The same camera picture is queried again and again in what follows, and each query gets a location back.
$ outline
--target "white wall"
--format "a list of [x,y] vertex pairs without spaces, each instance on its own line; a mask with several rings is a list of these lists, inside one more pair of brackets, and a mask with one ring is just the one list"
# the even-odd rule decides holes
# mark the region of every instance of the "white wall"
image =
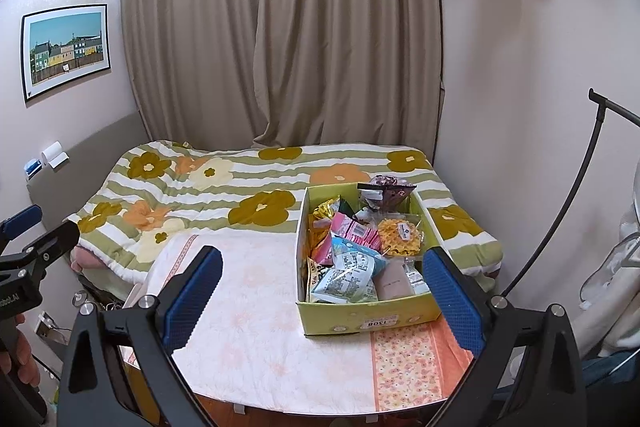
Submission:
[[[26,107],[20,73],[20,26],[32,12],[78,4],[108,4],[111,70],[66,84],[34,99]],[[58,140],[63,148],[79,141],[136,110],[122,43],[120,0],[0,0],[0,220],[31,204],[23,167],[27,160]],[[41,225],[10,244],[6,253],[44,233]],[[71,297],[79,283],[64,261],[47,270],[40,289],[42,309],[60,327],[69,328],[76,317]],[[28,314],[24,331],[31,330],[37,312]],[[30,337],[34,352],[59,369],[49,349]]]
[[[640,114],[640,0],[443,0],[444,84],[436,168],[502,241],[504,287],[553,222],[593,128],[596,91]],[[570,316],[618,237],[640,129],[607,115],[574,205],[511,293]]]

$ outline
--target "beige curtain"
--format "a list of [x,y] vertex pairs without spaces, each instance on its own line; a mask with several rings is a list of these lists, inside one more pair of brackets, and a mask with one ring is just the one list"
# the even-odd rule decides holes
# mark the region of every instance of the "beige curtain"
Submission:
[[122,18],[156,139],[433,152],[438,0],[122,0]]

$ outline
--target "colorful houses in picture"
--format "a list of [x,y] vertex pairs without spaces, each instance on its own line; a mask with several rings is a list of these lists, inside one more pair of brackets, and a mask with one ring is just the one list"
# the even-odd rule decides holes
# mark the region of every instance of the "colorful houses in picture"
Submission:
[[31,72],[42,71],[94,53],[102,53],[101,33],[96,36],[74,37],[66,44],[51,44],[50,42],[37,44],[31,51]]
[[44,42],[44,44],[38,44],[33,49],[33,60],[31,61],[31,70],[40,71],[49,66],[49,53],[51,51],[51,44]]

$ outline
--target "metal screw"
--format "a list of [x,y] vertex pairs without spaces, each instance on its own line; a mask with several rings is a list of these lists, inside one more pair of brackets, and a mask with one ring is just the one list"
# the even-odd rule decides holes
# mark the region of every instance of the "metal screw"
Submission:
[[74,298],[72,300],[73,305],[76,308],[79,308],[80,306],[82,306],[85,302],[86,302],[86,298],[87,298],[87,294],[85,290],[80,290],[78,292],[75,293]]
[[145,295],[138,301],[138,306],[145,310],[151,308],[156,303],[156,298],[153,295]]
[[498,308],[499,310],[507,307],[509,302],[502,295],[494,295],[491,297],[491,306]]
[[91,315],[94,312],[94,304],[91,302],[85,302],[82,306],[80,306],[80,314],[81,315]]
[[564,308],[562,308],[562,306],[560,304],[551,304],[551,312],[556,317],[563,317],[564,316]]

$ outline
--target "toilet paper roll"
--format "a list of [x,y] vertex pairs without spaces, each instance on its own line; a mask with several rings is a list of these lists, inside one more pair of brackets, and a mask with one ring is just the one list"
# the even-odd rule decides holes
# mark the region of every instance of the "toilet paper roll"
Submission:
[[42,151],[42,163],[44,165],[51,165],[54,169],[60,165],[64,160],[68,160],[69,156],[62,150],[60,142],[55,142],[49,145],[44,151]]

